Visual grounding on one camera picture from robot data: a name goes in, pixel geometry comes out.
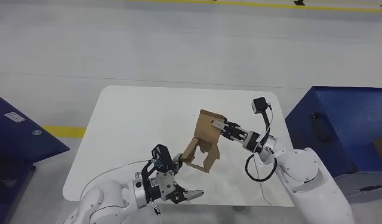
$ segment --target cardboard box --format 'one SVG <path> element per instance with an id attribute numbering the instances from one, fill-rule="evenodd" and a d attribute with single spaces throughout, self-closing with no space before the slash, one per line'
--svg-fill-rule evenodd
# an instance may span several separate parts
<path id="1" fill-rule="evenodd" d="M 221 130 L 211 125 L 213 119 L 217 119 L 224 123 L 227 122 L 226 117 L 222 115 L 205 111 L 203 109 L 200 111 L 198 122 L 196 123 L 194 138 L 191 140 L 182 155 L 182 160 L 185 164 L 205 173 L 210 172 L 215 160 L 220 158 L 217 143 L 219 141 Z M 202 153 L 208 153 L 207 157 L 204 159 L 203 167 L 192 163 L 198 146 L 200 147 Z"/>

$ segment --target white table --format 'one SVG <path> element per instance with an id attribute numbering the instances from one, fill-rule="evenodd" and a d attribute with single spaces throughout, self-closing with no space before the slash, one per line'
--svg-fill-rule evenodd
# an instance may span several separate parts
<path id="1" fill-rule="evenodd" d="M 273 93 L 238 90 L 199 90 L 153 87 L 106 87 L 98 99 L 85 136 L 70 169 L 63 195 L 69 201 L 79 199 L 82 188 L 96 175 L 133 161 L 151 159 L 151 150 L 161 143 L 171 156 L 183 152 L 193 137 L 201 109 L 220 113 L 244 129 L 262 133 L 261 115 L 254 115 L 251 102 L 264 96 L 275 114 L 271 134 L 290 147 L 291 141 L 280 104 Z M 187 189 L 202 189 L 205 194 L 183 204 L 267 205 L 259 183 L 245 174 L 250 153 L 240 143 L 220 137 L 217 160 L 209 174 L 184 165 L 175 179 Z M 99 177 L 124 181 L 134 178 L 144 164 L 134 164 Z M 259 168 L 265 177 L 271 165 Z M 256 175 L 253 165 L 249 167 Z M 293 206 L 280 181 L 274 175 L 264 183 L 264 194 L 273 204 Z"/>

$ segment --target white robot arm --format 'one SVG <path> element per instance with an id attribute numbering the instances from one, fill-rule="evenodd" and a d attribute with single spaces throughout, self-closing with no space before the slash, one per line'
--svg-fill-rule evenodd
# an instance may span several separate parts
<path id="1" fill-rule="evenodd" d="M 256 182 L 263 182 L 276 173 L 293 204 L 309 224 L 355 224 L 349 202 L 313 149 L 278 149 L 277 140 L 269 135 L 270 123 L 266 114 L 266 109 L 272 110 L 272 107 L 261 97 L 253 100 L 252 108 L 255 114 L 263 115 L 265 135 L 246 131 L 232 122 L 212 122 L 222 131 L 222 136 L 242 143 L 244 149 L 253 155 L 258 154 L 264 164 L 273 164 L 270 175 L 256 179 L 248 172 L 251 155 L 245 165 L 247 175 Z"/>
<path id="2" fill-rule="evenodd" d="M 204 194 L 202 190 L 184 189 L 175 181 L 174 177 L 182 166 L 181 154 L 172 160 L 167 147 L 157 145 L 152 150 L 152 156 L 142 171 L 135 174 L 135 179 L 127 183 L 110 180 L 95 185 L 79 201 L 77 209 L 64 224 L 120 224 L 127 216 L 156 199 L 178 204 Z M 156 176 L 150 178 L 154 171 Z M 122 197 L 123 189 L 128 190 L 126 200 Z M 160 215 L 158 209 L 154 208 L 154 211 Z"/>

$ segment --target yellow stripe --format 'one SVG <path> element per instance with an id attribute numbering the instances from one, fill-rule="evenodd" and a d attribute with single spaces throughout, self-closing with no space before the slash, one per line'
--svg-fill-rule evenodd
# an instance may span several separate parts
<path id="1" fill-rule="evenodd" d="M 68 137 L 68 138 L 83 138 L 86 128 L 84 127 L 67 127 L 67 126 L 53 126 L 43 125 L 42 128 L 47 130 L 53 136 L 56 137 Z"/>
<path id="2" fill-rule="evenodd" d="M 236 5 L 236 6 L 247 6 L 247 7 L 292 8 L 292 9 L 302 9 L 302 10 L 355 11 L 355 12 L 368 12 L 368 13 L 380 13 L 380 12 L 382 12 L 382 8 L 296 6 L 296 5 L 287 5 L 287 4 L 261 4 L 261 3 L 256 3 L 256 2 L 239 2 L 239 1 L 209 1 L 209 0 L 131 0 L 131 1 Z"/>

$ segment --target white sticker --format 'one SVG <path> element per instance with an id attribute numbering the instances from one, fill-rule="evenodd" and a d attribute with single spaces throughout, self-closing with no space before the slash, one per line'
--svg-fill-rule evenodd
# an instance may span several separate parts
<path id="1" fill-rule="evenodd" d="M 17 123 L 26 120 L 23 117 L 21 117 L 20 115 L 18 115 L 17 113 L 15 113 L 15 112 L 6 113 L 4 116 L 8 117 L 9 119 L 11 119 L 11 120 L 13 120 L 14 122 L 17 122 Z"/>
<path id="2" fill-rule="evenodd" d="M 151 179 L 150 179 L 150 184 L 151 184 L 151 187 L 152 187 L 152 188 L 155 187 L 155 186 L 157 186 L 157 185 L 158 185 L 158 180 L 157 180 L 157 178 L 156 178 L 156 177 L 151 178 Z"/>

